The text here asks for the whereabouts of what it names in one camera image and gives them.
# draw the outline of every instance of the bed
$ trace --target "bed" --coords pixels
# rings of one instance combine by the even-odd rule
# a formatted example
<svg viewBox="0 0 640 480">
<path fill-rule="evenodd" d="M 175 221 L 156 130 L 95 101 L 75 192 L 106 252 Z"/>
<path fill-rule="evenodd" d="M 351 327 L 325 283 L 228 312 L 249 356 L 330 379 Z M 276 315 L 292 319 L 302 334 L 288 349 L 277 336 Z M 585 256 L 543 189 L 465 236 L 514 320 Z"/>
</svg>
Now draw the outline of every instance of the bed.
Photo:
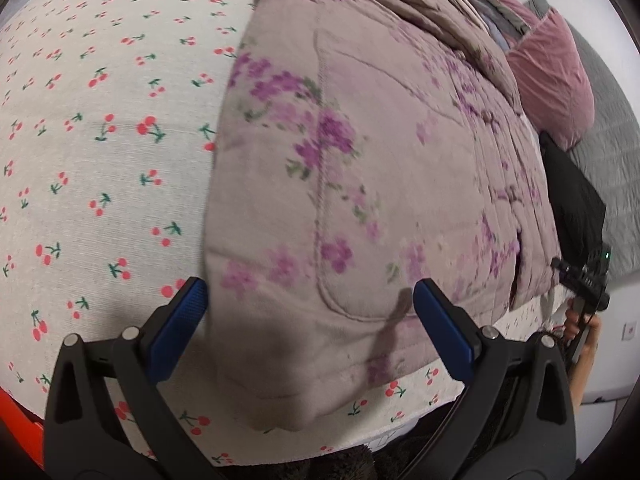
<svg viewBox="0 0 640 480">
<path fill-rule="evenodd" d="M 217 124 L 253 10 L 254 0 L 30 0 L 2 29 L 0 386 L 36 415 L 44 416 L 67 333 L 113 336 L 142 323 L 187 277 L 205 275 Z M 533 160 L 527 128 L 517 127 Z M 532 171 L 543 175 L 542 166 Z M 500 304 L 506 313 L 486 322 L 527 338 L 564 299 L 553 288 L 512 310 Z M 379 447 L 462 390 L 433 360 L 361 389 L 297 433 L 252 430 L 219 402 L 232 385 L 212 370 L 209 329 L 203 323 L 159 388 L 215 465 Z M 148 454 L 122 394 L 110 389 L 133 446 Z"/>
</svg>

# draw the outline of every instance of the electrical socket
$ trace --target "electrical socket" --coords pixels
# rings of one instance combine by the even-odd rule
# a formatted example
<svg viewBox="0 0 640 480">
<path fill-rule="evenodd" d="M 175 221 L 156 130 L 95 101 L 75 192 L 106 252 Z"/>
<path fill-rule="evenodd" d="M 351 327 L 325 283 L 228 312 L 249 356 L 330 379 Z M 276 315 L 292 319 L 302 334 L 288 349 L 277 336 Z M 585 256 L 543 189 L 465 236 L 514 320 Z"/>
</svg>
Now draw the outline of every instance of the electrical socket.
<svg viewBox="0 0 640 480">
<path fill-rule="evenodd" d="M 636 336 L 636 322 L 628 321 L 625 323 L 625 329 L 622 333 L 622 341 L 629 341 Z"/>
</svg>

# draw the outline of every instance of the orange object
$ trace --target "orange object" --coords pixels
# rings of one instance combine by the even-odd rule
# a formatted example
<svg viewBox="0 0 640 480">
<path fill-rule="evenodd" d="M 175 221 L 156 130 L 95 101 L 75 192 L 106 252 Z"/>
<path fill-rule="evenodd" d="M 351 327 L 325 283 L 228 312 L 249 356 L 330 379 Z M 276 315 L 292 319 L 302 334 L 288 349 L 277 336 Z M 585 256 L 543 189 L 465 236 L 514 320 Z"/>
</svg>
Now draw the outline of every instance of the orange object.
<svg viewBox="0 0 640 480">
<path fill-rule="evenodd" d="M 42 459 L 44 430 L 42 425 L 31 422 L 15 401 L 0 388 L 0 418 L 31 459 L 44 469 Z"/>
</svg>

